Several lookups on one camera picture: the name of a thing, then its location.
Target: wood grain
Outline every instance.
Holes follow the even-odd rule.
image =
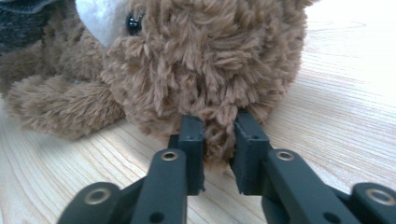
[[[390,1],[322,1],[309,23],[300,75],[267,121],[272,145],[302,155],[344,192],[359,182],[396,189],[396,14]],[[0,103],[0,223],[55,223],[91,183],[124,188],[164,145],[119,121],[76,142],[21,131]],[[265,223],[259,197],[233,175],[207,173],[189,223]]]

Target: plush toy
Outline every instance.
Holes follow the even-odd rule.
[[[42,41],[0,58],[9,115],[76,139],[126,118],[147,134],[205,123],[205,161],[233,156],[233,120],[263,123],[300,66],[312,0],[77,0]]]

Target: wooden floor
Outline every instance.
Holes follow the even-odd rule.
[[[273,146],[296,151],[344,192],[367,181],[396,189],[392,4],[332,0],[309,8],[300,75],[265,128]],[[77,142],[24,132],[3,106],[0,223],[55,223],[80,189],[98,181],[124,188],[164,148],[125,120]],[[189,198],[189,223],[265,223],[260,198],[239,195],[230,171],[207,173],[205,186]]]

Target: teddy bear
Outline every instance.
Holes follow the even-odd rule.
[[[8,114],[77,139],[127,118],[158,138],[205,125],[205,163],[233,156],[244,108],[264,124],[295,79],[312,0],[64,0],[42,40],[0,58]]]

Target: bear's eye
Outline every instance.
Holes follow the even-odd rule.
[[[130,13],[126,18],[126,28],[129,35],[137,35],[142,30],[142,18],[143,14],[138,19],[134,17],[133,13]]]

